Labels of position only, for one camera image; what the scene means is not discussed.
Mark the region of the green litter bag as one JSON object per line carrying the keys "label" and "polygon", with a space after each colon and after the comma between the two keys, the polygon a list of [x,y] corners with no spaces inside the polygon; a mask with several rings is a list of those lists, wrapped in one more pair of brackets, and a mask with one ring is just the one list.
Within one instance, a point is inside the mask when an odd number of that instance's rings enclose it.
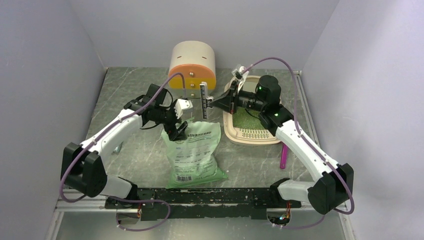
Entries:
{"label": "green litter bag", "polygon": [[218,122],[189,122],[184,131],[186,139],[171,141],[163,130],[166,157],[171,166],[167,189],[186,188],[226,179],[218,167],[214,152],[221,140]]}

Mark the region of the magenta plastic scoop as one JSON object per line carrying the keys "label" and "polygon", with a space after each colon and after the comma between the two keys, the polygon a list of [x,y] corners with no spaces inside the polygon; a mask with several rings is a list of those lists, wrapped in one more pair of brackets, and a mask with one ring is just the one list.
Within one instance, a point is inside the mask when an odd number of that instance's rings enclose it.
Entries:
{"label": "magenta plastic scoop", "polygon": [[288,152],[289,152],[289,148],[283,143],[282,149],[281,149],[280,164],[279,164],[279,168],[282,170],[286,168]]}

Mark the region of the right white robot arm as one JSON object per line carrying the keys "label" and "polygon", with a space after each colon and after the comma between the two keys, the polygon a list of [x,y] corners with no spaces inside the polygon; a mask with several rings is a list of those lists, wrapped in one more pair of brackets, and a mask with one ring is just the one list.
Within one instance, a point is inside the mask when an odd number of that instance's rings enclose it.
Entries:
{"label": "right white robot arm", "polygon": [[217,108],[229,114],[239,108],[257,111],[258,119],[270,134],[284,143],[302,162],[312,182],[283,179],[270,193],[270,202],[282,207],[288,201],[309,203],[319,214],[337,211],[338,206],[352,200],[354,170],[348,164],[339,164],[328,156],[301,129],[294,115],[280,103],[281,87],[277,78],[263,75],[253,92],[242,90],[241,81],[234,79],[220,96],[207,95],[201,86],[203,118],[208,108]]}

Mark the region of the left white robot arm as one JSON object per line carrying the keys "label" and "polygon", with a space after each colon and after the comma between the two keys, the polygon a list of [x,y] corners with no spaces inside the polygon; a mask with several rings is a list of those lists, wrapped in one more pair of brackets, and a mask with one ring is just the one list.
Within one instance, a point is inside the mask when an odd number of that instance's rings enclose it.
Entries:
{"label": "left white robot arm", "polygon": [[112,196],[126,208],[134,207],[139,200],[135,183],[121,177],[107,175],[103,161],[123,141],[137,130],[146,130],[148,122],[163,125],[170,141],[186,140],[186,121],[181,117],[193,108],[186,98],[163,102],[169,91],[151,84],[146,94],[128,103],[100,132],[82,143],[69,143],[63,150],[61,184],[79,191],[84,197]]}

